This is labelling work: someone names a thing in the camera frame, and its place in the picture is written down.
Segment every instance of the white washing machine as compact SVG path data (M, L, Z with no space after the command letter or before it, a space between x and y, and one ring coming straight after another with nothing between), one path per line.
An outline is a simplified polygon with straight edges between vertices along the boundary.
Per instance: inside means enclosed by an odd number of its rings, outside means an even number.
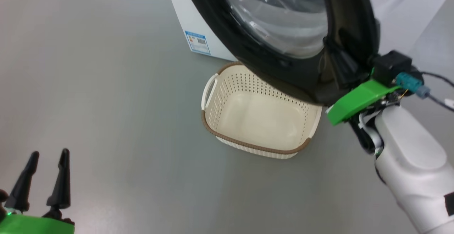
M380 53L407 53L445 0L370 0L380 21ZM191 51L235 61L191 0L172 0Z

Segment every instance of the laundry basket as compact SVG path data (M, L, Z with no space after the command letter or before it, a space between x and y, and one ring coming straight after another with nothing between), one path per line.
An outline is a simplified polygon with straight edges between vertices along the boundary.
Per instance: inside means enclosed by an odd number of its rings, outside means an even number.
M239 62L209 79L201 109L203 125L224 144L279 159L308 145L322 111L276 90Z

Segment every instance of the black cable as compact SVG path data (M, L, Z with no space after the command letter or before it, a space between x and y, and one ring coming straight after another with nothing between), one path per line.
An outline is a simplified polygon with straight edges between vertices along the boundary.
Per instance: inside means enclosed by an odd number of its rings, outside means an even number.
M433 76L433 77L436 77L438 79L442 79L444 80L446 83L448 83L449 85L451 85L452 87L454 87L454 82L452 82L450 79L444 77L444 76L441 76L439 74L434 74L434 73L429 73L429 72L421 72L422 74L426 74L428 76Z
M438 98L429 95L428 98L430 98L433 102L436 102L437 104L443 106L444 108L448 109L451 112L454 112L454 108L447 106L443 101L439 100Z

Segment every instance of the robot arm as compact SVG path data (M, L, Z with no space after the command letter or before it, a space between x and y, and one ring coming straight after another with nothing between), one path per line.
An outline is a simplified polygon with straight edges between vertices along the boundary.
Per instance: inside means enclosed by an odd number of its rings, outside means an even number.
M375 119L383 140L376 169L421 234L454 233L454 169L433 136L404 108Z

